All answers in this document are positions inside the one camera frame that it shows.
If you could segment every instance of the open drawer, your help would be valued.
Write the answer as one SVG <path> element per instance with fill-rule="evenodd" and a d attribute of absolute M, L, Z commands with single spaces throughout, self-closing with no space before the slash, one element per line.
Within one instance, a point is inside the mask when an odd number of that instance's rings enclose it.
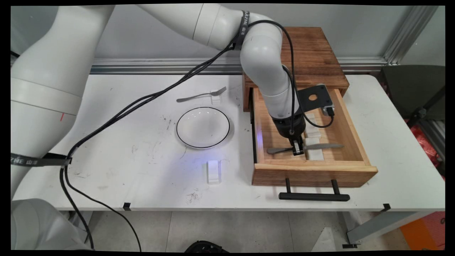
<path fill-rule="evenodd" d="M 328 89 L 335 106 L 331 126 L 320 128 L 321 143 L 343 144 L 343 148 L 322 149 L 324 160 L 306 160 L 305 154 L 294 156 L 292 152 L 268 154 L 268 148 L 290 147 L 289 141 L 278 134 L 264 100 L 257 88 L 250 95 L 253 142 L 253 185 L 285 185 L 289 178 L 293 186 L 331 187 L 336 179 L 340 187 L 360 187 L 378 170 L 371 166 L 365 150 L 352 124 L 338 89 Z M 319 125 L 330 122 L 318 108 L 313 113 Z"/>

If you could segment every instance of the drawer handle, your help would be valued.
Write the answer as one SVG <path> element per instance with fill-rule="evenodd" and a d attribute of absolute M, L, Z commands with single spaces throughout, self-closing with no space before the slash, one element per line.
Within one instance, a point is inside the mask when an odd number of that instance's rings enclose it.
<path fill-rule="evenodd" d="M 340 194 L 336 179 L 332 179 L 334 194 L 315 194 L 315 193 L 291 193 L 289 178 L 286 178 L 286 193 L 281 192 L 278 198 L 281 200 L 307 200 L 307 201 L 340 201 L 346 202 L 351 199 L 349 195 Z"/>

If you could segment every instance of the white plate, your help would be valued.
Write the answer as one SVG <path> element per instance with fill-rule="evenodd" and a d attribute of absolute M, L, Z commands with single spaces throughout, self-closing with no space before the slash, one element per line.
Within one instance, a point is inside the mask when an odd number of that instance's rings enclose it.
<path fill-rule="evenodd" d="M 226 115 L 214 108 L 201 107 L 186 112 L 177 122 L 177 136 L 193 148 L 211 148 L 229 133 Z"/>

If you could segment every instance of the floor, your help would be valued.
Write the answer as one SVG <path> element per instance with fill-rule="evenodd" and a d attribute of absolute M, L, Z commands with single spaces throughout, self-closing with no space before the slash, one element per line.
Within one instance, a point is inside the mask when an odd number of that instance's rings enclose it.
<path fill-rule="evenodd" d="M 228 252 L 409 250 L 400 229 L 367 241 L 357 249 L 343 249 L 342 244 L 347 243 L 346 226 L 337 212 L 122 213 L 136 229 L 142 251 L 184 252 L 197 240 L 210 241 Z M 132 230 L 113 212 L 94 212 L 89 227 L 98 251 L 138 250 Z M 327 231 L 333 234 L 334 243 L 323 241 Z"/>

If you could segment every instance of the cable strap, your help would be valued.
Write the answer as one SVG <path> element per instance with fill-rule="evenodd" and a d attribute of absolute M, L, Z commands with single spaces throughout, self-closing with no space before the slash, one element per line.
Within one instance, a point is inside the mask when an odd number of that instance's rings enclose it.
<path fill-rule="evenodd" d="M 233 43 L 234 50 L 240 51 L 242 49 L 243 40 L 248 32 L 248 23 L 250 22 L 250 12 L 249 11 L 242 11 L 243 16 L 242 20 L 240 21 L 240 28 L 238 29 L 237 39 Z"/>
<path fill-rule="evenodd" d="M 66 159 L 65 155 L 47 153 L 43 158 L 34 158 L 11 153 L 11 164 L 18 166 L 63 166 L 71 164 L 72 158 Z"/>

